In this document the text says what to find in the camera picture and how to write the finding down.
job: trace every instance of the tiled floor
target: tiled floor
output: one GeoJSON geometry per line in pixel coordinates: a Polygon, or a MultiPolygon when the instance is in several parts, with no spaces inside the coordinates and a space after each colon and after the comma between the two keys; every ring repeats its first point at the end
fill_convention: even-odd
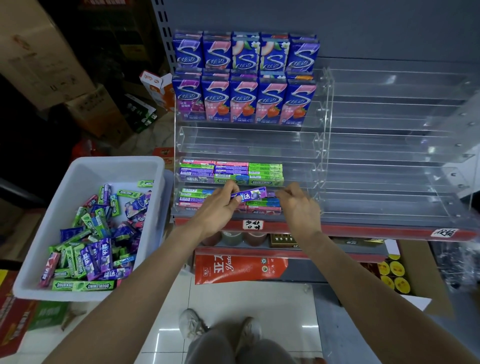
{"type": "MultiPolygon", "coordinates": [[[[85,309],[90,312],[95,307],[96,303],[89,303],[85,309]]],[[[246,316],[256,317],[262,324],[263,336],[282,345],[292,356],[322,357],[309,285],[233,282],[195,286],[190,275],[180,274],[135,364],[183,363],[190,343],[180,334],[178,317],[187,307],[196,310],[208,326],[239,324],[246,316]]],[[[41,363],[80,320],[76,319],[65,333],[59,327],[28,332],[19,352],[0,359],[0,364],[41,363]]]]}

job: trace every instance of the white sneaker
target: white sneaker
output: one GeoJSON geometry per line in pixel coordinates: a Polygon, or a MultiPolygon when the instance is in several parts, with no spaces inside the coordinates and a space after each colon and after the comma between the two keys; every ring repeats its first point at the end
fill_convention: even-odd
{"type": "Polygon", "coordinates": [[[260,326],[260,321],[253,317],[247,317],[241,326],[240,340],[235,355],[238,355],[243,348],[251,348],[261,339],[262,326],[260,326]]]}
{"type": "Polygon", "coordinates": [[[179,317],[179,329],[184,340],[196,340],[205,333],[205,324],[191,308],[183,311],[179,317]]]}

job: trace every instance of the leg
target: leg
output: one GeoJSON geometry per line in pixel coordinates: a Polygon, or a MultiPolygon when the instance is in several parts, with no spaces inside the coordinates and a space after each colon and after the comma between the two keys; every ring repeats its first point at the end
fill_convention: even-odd
{"type": "Polygon", "coordinates": [[[215,329],[205,332],[195,311],[185,310],[179,321],[183,338],[193,340],[185,364],[235,364],[235,354],[225,335],[215,329]]]}
{"type": "Polygon", "coordinates": [[[250,349],[241,351],[238,364],[295,364],[290,354],[276,342],[262,339],[250,349]]]}

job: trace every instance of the price label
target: price label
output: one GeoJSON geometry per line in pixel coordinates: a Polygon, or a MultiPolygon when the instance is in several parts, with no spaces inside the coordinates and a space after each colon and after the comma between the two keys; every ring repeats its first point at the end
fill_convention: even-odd
{"type": "Polygon", "coordinates": [[[437,229],[430,236],[433,238],[451,238],[457,231],[458,229],[451,228],[437,229]]]}
{"type": "Polygon", "coordinates": [[[264,221],[263,220],[244,220],[243,229],[244,230],[263,230],[264,221]]]}

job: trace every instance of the red packaging bag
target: red packaging bag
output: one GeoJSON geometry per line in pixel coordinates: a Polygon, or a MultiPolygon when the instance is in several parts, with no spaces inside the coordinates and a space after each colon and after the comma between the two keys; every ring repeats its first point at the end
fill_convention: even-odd
{"type": "Polygon", "coordinates": [[[196,255],[195,284],[279,278],[287,267],[287,258],[196,255]]]}

